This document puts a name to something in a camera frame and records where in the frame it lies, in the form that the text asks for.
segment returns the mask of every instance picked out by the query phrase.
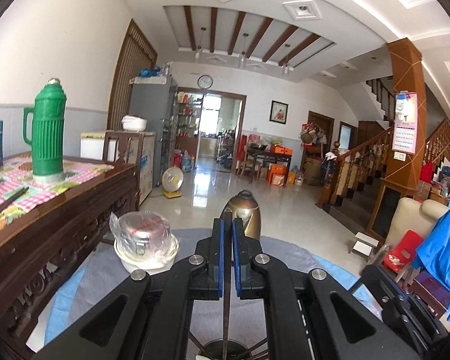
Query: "kettle handle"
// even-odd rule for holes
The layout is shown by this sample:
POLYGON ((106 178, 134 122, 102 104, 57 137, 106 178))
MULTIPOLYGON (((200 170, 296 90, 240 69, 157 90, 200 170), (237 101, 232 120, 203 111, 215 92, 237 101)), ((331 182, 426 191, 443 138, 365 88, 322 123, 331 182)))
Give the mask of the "kettle handle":
POLYGON ((26 144, 31 146, 32 141, 27 138, 27 118, 28 118, 28 114, 30 114, 30 112, 32 114, 34 113, 33 107, 25 107, 23 109, 23 140, 25 141, 26 144))

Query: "wooden dresser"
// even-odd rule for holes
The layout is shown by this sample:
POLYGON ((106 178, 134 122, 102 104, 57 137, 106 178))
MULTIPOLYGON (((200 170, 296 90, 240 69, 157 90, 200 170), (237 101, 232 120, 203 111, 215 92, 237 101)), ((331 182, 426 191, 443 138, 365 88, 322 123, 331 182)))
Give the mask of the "wooden dresser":
POLYGON ((32 357, 25 343, 39 314, 109 230, 110 213, 135 210, 135 166, 114 167, 0 231, 0 341, 13 357, 32 357))

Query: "picture frame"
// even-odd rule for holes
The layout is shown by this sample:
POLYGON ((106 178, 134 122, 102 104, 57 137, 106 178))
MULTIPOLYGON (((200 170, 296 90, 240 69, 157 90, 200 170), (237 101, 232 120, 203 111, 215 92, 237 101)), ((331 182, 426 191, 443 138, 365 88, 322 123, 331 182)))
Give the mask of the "picture frame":
POLYGON ((272 100, 270 107, 270 121, 286 124, 288 114, 288 104, 272 100))

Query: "checkered tablecloth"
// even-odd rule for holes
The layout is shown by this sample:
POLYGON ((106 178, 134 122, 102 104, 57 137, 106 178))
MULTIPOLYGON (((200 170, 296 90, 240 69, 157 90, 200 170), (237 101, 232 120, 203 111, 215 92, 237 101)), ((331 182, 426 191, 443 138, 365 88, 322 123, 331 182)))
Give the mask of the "checkered tablecloth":
POLYGON ((42 186, 34 183, 32 171, 22 170, 23 164, 31 161, 31 157, 15 157, 3 164, 0 171, 0 204, 21 187, 28 187, 28 191, 0 213, 0 230, 39 204, 48 202, 60 193, 113 169, 113 166, 105 164, 64 161, 65 181, 42 186))

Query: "orange box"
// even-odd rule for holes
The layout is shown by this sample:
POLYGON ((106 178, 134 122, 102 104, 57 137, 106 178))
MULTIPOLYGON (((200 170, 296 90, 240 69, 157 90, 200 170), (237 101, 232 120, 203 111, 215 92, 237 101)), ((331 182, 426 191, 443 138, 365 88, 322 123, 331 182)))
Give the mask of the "orange box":
POLYGON ((274 175, 271 179, 271 184, 282 187, 285 181, 285 175, 274 175))
POLYGON ((288 172, 287 184, 293 184, 295 182, 295 172, 288 172))
POLYGON ((277 165, 276 163, 271 163, 268 167, 267 182, 271 184, 274 175, 284 176, 286 170, 287 167, 285 165, 277 165))
POLYGON ((285 148, 283 146, 271 145, 270 151, 273 153, 283 154, 285 152, 285 148))

